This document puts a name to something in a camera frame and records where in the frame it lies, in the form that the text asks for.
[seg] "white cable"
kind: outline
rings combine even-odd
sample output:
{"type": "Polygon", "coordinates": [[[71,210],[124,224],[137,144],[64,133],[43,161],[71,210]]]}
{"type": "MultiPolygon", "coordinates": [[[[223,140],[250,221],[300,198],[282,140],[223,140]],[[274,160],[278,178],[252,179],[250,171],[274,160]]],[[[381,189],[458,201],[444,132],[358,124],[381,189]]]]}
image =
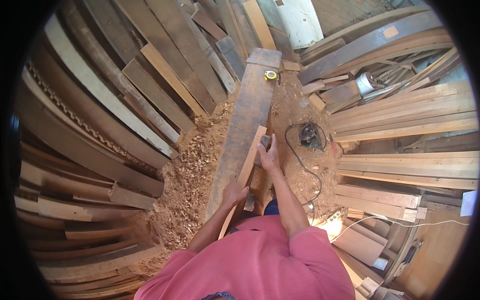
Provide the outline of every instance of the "white cable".
{"type": "MultiPolygon", "coordinates": [[[[425,226],[425,225],[438,225],[438,224],[442,224],[442,223],[448,223],[448,222],[454,222],[454,223],[457,223],[457,224],[460,224],[460,225],[465,225],[465,226],[468,226],[470,224],[466,224],[466,223],[460,223],[458,221],[455,221],[455,220],[447,220],[447,221],[442,221],[442,222],[438,222],[438,223],[423,223],[423,224],[417,224],[417,225],[403,225],[402,223],[398,223],[396,221],[392,221],[392,220],[389,220],[387,218],[382,218],[382,217],[379,217],[379,216],[368,216],[362,220],[358,220],[357,222],[351,224],[350,226],[348,226],[347,228],[345,228],[345,230],[349,229],[350,227],[352,227],[353,225],[363,221],[363,220],[366,220],[366,219],[369,219],[369,218],[377,218],[377,219],[381,219],[381,220],[386,220],[386,221],[389,221],[389,222],[392,222],[392,223],[395,223],[395,224],[399,224],[400,226],[403,226],[403,227],[419,227],[419,226],[425,226]]],[[[342,232],[340,232],[340,234],[334,238],[333,240],[330,241],[330,243],[333,243],[336,239],[338,239],[344,232],[345,230],[343,230],[342,232]]]]}

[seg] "person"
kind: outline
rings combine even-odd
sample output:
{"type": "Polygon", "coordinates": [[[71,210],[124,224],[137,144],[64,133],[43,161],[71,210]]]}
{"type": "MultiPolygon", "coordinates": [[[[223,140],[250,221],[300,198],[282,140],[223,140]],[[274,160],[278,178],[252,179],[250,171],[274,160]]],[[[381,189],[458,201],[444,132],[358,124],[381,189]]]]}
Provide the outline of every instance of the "person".
{"type": "Polygon", "coordinates": [[[187,249],[171,254],[135,300],[355,299],[355,290],[325,230],[310,226],[283,176],[275,134],[267,152],[257,145],[273,180],[279,215],[243,220],[218,239],[230,210],[249,188],[230,180],[223,200],[187,249]]]}

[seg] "hand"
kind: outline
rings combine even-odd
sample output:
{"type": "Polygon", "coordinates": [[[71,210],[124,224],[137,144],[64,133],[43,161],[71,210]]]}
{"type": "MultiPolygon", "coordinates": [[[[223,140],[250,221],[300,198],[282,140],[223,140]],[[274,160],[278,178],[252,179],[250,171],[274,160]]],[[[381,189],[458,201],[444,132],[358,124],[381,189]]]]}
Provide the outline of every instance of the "hand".
{"type": "Polygon", "coordinates": [[[223,200],[220,206],[226,207],[229,210],[232,209],[235,205],[247,198],[248,190],[248,186],[241,190],[235,177],[230,177],[230,183],[223,189],[223,200]]]}
{"type": "Polygon", "coordinates": [[[272,134],[272,145],[268,152],[265,150],[265,147],[261,144],[257,144],[257,150],[260,153],[260,161],[262,162],[262,167],[272,175],[273,172],[281,171],[280,170],[280,160],[278,159],[278,151],[276,149],[276,136],[275,133],[272,134]]]}

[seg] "black cable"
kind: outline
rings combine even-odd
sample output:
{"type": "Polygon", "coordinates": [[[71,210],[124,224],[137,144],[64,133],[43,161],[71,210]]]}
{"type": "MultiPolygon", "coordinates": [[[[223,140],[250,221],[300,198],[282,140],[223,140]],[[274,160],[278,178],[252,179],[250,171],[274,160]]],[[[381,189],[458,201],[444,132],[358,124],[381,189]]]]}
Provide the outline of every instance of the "black cable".
{"type": "MultiPolygon", "coordinates": [[[[292,129],[293,127],[299,127],[299,126],[305,126],[307,123],[304,123],[304,124],[293,124],[293,125],[289,125],[287,127],[287,129],[285,129],[285,142],[287,142],[287,145],[288,147],[290,148],[290,150],[292,150],[293,154],[295,155],[295,157],[297,158],[297,160],[299,161],[300,165],[302,166],[302,168],[305,169],[305,171],[307,171],[308,173],[314,175],[317,179],[318,179],[318,182],[320,184],[319,186],[319,190],[318,190],[318,193],[312,198],[310,199],[308,202],[306,203],[303,203],[302,206],[304,205],[308,205],[308,204],[312,204],[313,201],[317,200],[318,199],[318,196],[320,196],[320,193],[322,192],[322,180],[320,179],[320,177],[318,177],[317,174],[313,173],[312,171],[308,170],[305,165],[302,163],[300,157],[297,155],[297,153],[295,152],[295,150],[293,150],[293,147],[290,145],[290,143],[288,142],[288,139],[287,139],[287,133],[290,131],[290,129],[292,129]]],[[[323,147],[321,149],[325,149],[326,145],[327,145],[327,137],[325,135],[325,132],[324,130],[318,126],[318,128],[322,131],[323,135],[324,135],[324,139],[325,139],[325,143],[323,145],[323,147]]],[[[315,220],[315,207],[313,206],[312,204],[312,212],[313,212],[313,217],[312,217],[312,223],[310,225],[313,224],[313,221],[315,220]]]]}

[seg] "power cord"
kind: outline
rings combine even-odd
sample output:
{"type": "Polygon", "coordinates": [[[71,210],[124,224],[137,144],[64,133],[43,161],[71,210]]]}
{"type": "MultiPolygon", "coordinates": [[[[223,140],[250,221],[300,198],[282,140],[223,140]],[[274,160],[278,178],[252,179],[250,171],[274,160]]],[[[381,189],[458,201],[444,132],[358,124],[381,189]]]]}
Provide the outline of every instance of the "power cord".
{"type": "MultiPolygon", "coordinates": [[[[302,163],[300,157],[297,155],[297,153],[295,152],[295,150],[293,150],[293,147],[290,145],[290,143],[288,142],[288,139],[287,139],[287,133],[290,131],[290,129],[292,129],[293,127],[303,127],[305,126],[307,123],[304,123],[304,124],[293,124],[293,125],[289,125],[287,127],[287,129],[285,129],[285,142],[287,142],[287,145],[288,147],[290,148],[290,150],[292,150],[293,154],[295,155],[295,157],[297,158],[298,162],[300,163],[300,165],[302,166],[302,168],[307,172],[307,173],[310,173],[311,175],[315,176],[319,182],[319,189],[318,189],[318,193],[312,198],[310,199],[309,201],[307,201],[306,203],[303,203],[302,206],[305,206],[305,205],[311,205],[311,210],[312,210],[312,213],[313,213],[313,217],[312,217],[312,223],[310,225],[313,224],[313,221],[315,220],[315,207],[313,206],[313,201],[317,200],[318,197],[320,196],[320,193],[322,192],[322,180],[320,179],[320,177],[318,177],[317,174],[313,173],[312,171],[308,170],[305,165],[302,163]]],[[[324,135],[324,139],[325,139],[325,143],[323,145],[323,147],[321,149],[325,149],[326,145],[327,145],[327,137],[325,135],[325,132],[323,130],[322,127],[318,126],[318,128],[322,131],[322,134],[324,135]]]]}
{"type": "MultiPolygon", "coordinates": [[[[400,226],[403,226],[403,227],[419,227],[419,226],[425,226],[425,225],[439,225],[439,224],[443,224],[443,223],[448,223],[448,222],[454,222],[454,223],[457,223],[457,224],[460,224],[460,225],[465,225],[465,226],[468,226],[470,224],[466,224],[466,223],[460,223],[458,221],[455,221],[455,220],[447,220],[447,221],[442,221],[442,222],[438,222],[438,223],[423,223],[423,224],[417,224],[417,225],[403,225],[402,223],[398,223],[396,221],[392,221],[392,220],[389,220],[387,218],[382,218],[382,217],[379,217],[379,216],[368,216],[366,218],[363,218],[362,220],[358,220],[357,222],[351,224],[350,226],[348,226],[347,228],[345,228],[345,230],[349,229],[350,227],[352,227],[353,225],[357,224],[357,223],[360,223],[361,221],[364,221],[366,219],[370,219],[370,218],[377,218],[377,219],[381,219],[381,220],[387,220],[389,222],[392,222],[392,223],[395,223],[395,224],[399,224],[400,226]]],[[[343,230],[342,232],[340,232],[340,234],[335,237],[333,240],[330,241],[330,243],[333,243],[336,239],[338,239],[344,232],[345,230],[343,230]]]]}

